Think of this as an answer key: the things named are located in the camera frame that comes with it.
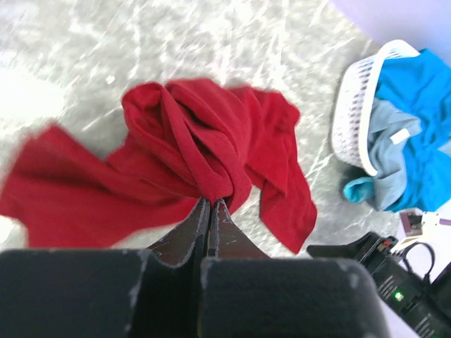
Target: lavender wall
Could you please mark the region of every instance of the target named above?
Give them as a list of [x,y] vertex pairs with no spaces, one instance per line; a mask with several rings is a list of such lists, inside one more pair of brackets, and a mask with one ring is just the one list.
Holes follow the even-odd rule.
[[451,65],[451,1],[331,0],[368,36],[383,44],[403,39],[429,48]]

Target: white laundry basket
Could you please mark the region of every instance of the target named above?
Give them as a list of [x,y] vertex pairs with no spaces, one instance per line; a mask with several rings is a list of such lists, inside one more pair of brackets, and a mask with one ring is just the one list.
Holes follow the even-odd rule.
[[368,155],[368,128],[371,107],[384,60],[409,58],[419,52],[402,40],[385,44],[376,55],[353,63],[343,77],[332,126],[332,147],[343,162],[363,168],[376,176]]

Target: red cloth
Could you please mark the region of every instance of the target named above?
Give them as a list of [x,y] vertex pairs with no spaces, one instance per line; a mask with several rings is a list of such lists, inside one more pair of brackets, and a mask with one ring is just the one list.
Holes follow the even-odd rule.
[[201,195],[233,213],[255,184],[263,222],[300,250],[316,207],[297,164],[299,111],[281,94],[178,80],[142,84],[122,105],[130,131],[106,161],[57,125],[26,142],[0,213],[25,224],[31,247],[110,246],[181,221]]

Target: floor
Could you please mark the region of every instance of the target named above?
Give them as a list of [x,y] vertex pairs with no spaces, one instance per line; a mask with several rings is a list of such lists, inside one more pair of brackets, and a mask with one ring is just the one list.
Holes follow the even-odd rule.
[[[346,67],[378,47],[326,0],[1,2],[1,177],[24,134],[51,118],[105,157],[127,132],[121,94],[139,82],[244,80],[281,91],[302,112],[299,164],[319,210],[306,244],[395,233],[396,216],[341,197],[352,171],[331,152],[334,99]],[[292,255],[259,221],[258,189],[233,217],[267,254]],[[147,246],[168,229],[118,245]],[[24,246],[25,238],[16,221],[1,220],[0,248]]]

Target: clothes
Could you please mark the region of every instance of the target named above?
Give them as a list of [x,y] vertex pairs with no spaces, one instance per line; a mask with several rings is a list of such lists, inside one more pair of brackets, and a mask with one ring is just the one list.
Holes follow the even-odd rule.
[[451,135],[451,70],[429,50],[386,60],[376,97],[421,120],[404,147],[407,187],[388,210],[436,211],[451,198],[451,158],[439,150]]
[[30,246],[110,246],[181,221],[201,195],[234,212],[253,183],[263,222],[300,250],[316,207],[297,163],[299,111],[280,93],[179,80],[142,84],[122,105],[130,132],[106,162],[57,125],[26,142],[0,213],[26,225]]
[[[403,138],[420,131],[419,118],[396,109],[389,101],[375,98],[369,122],[368,150],[371,164],[378,173],[375,177],[361,177],[346,184],[343,189],[346,199],[354,203],[368,200],[380,211],[395,203],[407,185],[402,150],[408,139]],[[393,138],[396,135],[403,140]]]

